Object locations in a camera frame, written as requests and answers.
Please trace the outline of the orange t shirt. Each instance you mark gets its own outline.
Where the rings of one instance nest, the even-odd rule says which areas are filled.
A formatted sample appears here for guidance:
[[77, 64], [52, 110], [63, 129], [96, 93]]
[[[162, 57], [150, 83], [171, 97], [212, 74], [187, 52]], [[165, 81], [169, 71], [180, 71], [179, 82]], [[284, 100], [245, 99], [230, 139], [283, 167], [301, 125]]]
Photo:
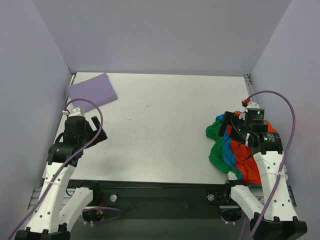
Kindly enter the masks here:
[[[231, 138], [232, 126], [227, 126], [228, 135]], [[233, 140], [231, 138], [230, 147], [235, 155], [236, 164], [235, 167], [243, 174], [242, 180], [245, 184], [260, 185], [261, 177], [258, 170], [258, 166], [254, 160], [252, 150], [246, 146], [243, 140]]]

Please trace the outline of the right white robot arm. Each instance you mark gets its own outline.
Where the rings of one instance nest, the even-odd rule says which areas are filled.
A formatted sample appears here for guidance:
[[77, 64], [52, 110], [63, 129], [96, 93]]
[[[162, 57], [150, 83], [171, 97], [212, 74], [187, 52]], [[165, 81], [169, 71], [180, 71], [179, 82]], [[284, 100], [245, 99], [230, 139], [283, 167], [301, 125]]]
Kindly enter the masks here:
[[225, 112], [218, 134], [231, 127], [230, 137], [250, 148], [257, 165], [263, 200], [250, 188], [234, 183], [221, 192], [227, 204], [236, 202], [250, 221], [250, 240], [297, 240], [307, 233], [307, 224], [299, 220], [288, 190], [284, 168], [285, 152], [280, 135], [270, 131], [264, 109], [249, 100], [242, 101], [244, 112]]

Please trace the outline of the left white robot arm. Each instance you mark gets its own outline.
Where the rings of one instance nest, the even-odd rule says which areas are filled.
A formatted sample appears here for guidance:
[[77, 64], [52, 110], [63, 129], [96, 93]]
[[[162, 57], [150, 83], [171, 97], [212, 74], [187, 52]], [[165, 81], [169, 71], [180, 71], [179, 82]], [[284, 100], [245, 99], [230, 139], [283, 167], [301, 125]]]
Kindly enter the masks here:
[[71, 229], [86, 204], [95, 206], [101, 193], [94, 188], [81, 187], [75, 191], [66, 209], [62, 205], [68, 183], [84, 150], [108, 137], [103, 130], [102, 116], [92, 117], [96, 130], [78, 107], [67, 112], [64, 131], [48, 150], [45, 179], [37, 203], [21, 221], [24, 229], [17, 229], [15, 240], [69, 240]]

